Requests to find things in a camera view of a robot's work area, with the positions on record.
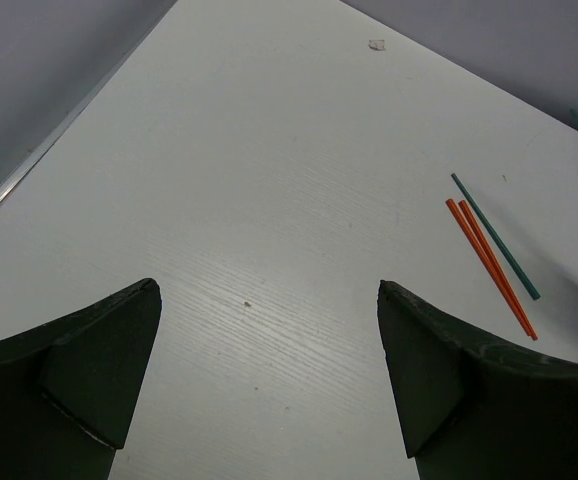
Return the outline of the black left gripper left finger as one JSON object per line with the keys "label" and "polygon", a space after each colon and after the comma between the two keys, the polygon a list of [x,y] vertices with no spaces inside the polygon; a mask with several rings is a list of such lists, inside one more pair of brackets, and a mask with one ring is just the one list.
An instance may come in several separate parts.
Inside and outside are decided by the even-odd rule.
{"label": "black left gripper left finger", "polygon": [[124,448],[162,311],[142,279],[0,340],[0,479],[105,479]]}

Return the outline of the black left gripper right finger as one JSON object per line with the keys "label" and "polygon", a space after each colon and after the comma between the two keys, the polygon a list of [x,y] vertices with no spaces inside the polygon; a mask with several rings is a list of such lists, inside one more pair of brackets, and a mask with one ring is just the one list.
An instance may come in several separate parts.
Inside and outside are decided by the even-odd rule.
{"label": "black left gripper right finger", "polygon": [[578,479],[578,364],[524,348],[384,281],[377,317],[400,428],[423,479]]}

